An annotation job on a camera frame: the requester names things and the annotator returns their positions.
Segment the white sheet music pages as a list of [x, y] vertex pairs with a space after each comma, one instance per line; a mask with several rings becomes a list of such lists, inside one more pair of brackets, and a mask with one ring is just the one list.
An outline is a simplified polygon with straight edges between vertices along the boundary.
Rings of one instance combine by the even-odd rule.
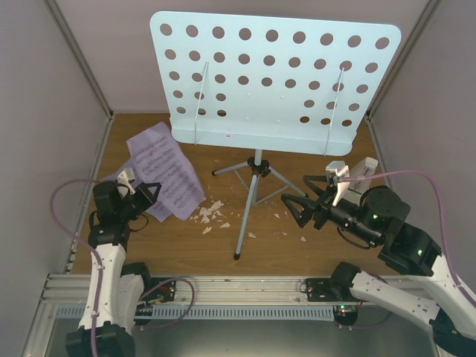
[[126, 141], [138, 178], [160, 183], [158, 201], [186, 220], [205, 200], [202, 184], [169, 127], [160, 122]]

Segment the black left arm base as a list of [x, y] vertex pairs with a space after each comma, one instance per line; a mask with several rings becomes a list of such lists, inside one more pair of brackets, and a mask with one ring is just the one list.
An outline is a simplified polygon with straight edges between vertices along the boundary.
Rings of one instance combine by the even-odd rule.
[[143, 308], [159, 305], [161, 303], [168, 303], [175, 300], [176, 294], [176, 281], [164, 283], [167, 277], [152, 277], [150, 284], [146, 286], [145, 292], [148, 292], [151, 288], [161, 285], [153, 292], [138, 301], [138, 306]]

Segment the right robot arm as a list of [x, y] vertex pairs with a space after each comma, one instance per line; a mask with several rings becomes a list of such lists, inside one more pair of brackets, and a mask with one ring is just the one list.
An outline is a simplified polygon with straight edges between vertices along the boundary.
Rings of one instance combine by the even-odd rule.
[[389, 187], [367, 189], [359, 203], [340, 196], [344, 185], [359, 177], [304, 176], [316, 200], [283, 194], [281, 200], [300, 227], [313, 221], [316, 229], [327, 222], [362, 240], [361, 248], [380, 247], [386, 266], [418, 282], [428, 298], [404, 292], [358, 266], [341, 262], [329, 279], [333, 298], [374, 303], [406, 318], [431, 335], [433, 342], [453, 356], [475, 355], [475, 294], [459, 279], [438, 245], [422, 229], [406, 222], [410, 206]]

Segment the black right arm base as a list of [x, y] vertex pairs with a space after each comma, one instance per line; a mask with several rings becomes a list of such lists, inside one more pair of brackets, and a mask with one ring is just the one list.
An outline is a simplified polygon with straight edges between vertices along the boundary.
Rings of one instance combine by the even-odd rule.
[[331, 288], [330, 277], [308, 277], [297, 285], [308, 302], [333, 302], [341, 298]]

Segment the white debris pile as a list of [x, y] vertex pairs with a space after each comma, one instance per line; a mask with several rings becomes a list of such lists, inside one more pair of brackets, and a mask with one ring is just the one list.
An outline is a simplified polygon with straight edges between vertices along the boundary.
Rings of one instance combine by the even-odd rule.
[[304, 191], [270, 166], [254, 175], [247, 161], [214, 170], [205, 176], [208, 200], [190, 216], [204, 226], [204, 234], [234, 232], [245, 240], [262, 239], [269, 235], [287, 235], [281, 226], [289, 218], [279, 203], [282, 193]]

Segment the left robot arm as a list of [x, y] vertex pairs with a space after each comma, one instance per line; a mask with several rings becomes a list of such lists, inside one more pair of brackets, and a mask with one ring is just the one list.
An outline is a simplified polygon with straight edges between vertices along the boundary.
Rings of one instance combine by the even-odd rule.
[[91, 279], [83, 316], [76, 331], [66, 336], [69, 356], [134, 356], [132, 337], [138, 301], [153, 291], [145, 263], [125, 262], [129, 223], [152, 207], [159, 183], [136, 188], [117, 181], [94, 186], [95, 211], [89, 217], [92, 247]]

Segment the light blue music stand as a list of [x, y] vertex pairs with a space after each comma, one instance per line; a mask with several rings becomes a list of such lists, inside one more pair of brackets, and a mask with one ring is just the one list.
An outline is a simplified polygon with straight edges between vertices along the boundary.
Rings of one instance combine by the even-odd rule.
[[181, 143], [343, 156], [401, 42], [395, 25], [162, 10], [149, 28]]

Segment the aluminium front rail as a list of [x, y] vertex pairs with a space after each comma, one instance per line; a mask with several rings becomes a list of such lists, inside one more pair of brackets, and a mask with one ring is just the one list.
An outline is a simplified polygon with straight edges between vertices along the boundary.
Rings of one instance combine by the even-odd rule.
[[[304, 305], [303, 276], [192, 276], [198, 305]], [[41, 299], [56, 303], [85, 303], [90, 277], [53, 274], [46, 280]]]

